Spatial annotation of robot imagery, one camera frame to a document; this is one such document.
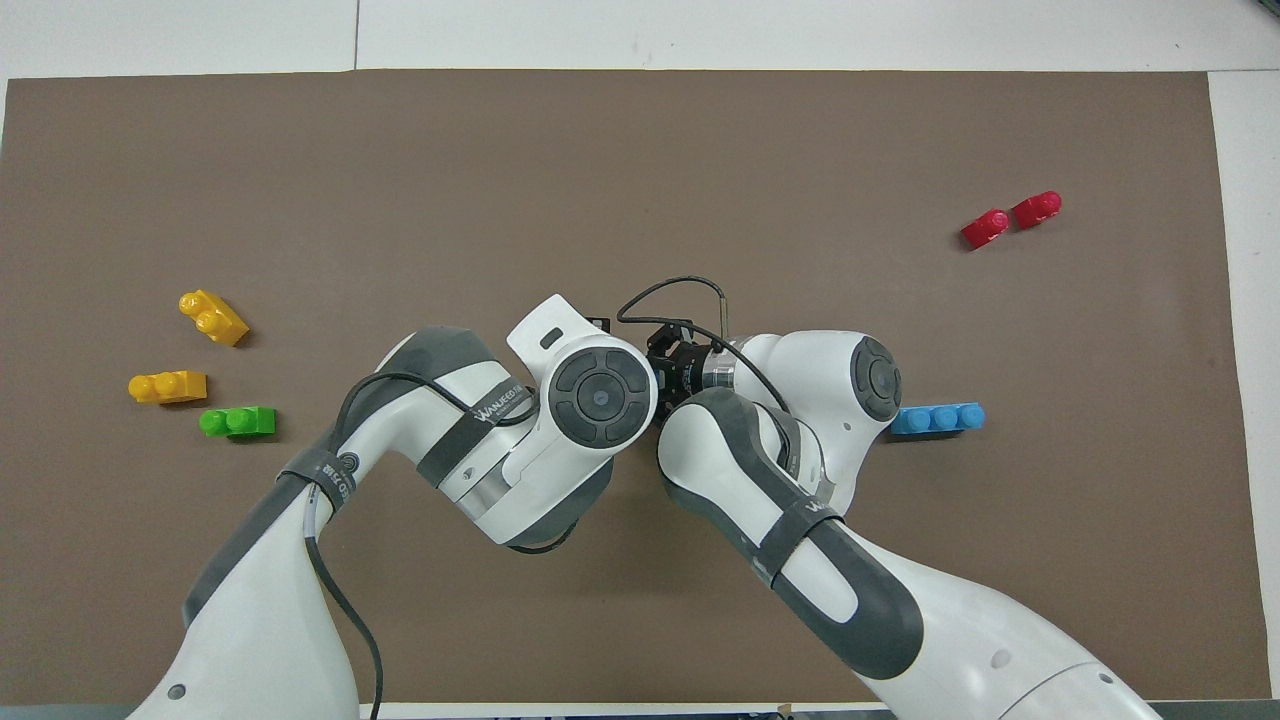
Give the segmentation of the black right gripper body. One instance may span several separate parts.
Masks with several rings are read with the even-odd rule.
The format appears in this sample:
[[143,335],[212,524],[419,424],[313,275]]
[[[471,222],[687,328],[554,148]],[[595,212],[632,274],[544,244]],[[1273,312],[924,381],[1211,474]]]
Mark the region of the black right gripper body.
[[660,407],[677,407],[704,388],[704,365],[716,343],[682,338],[649,338],[648,361],[658,386]]

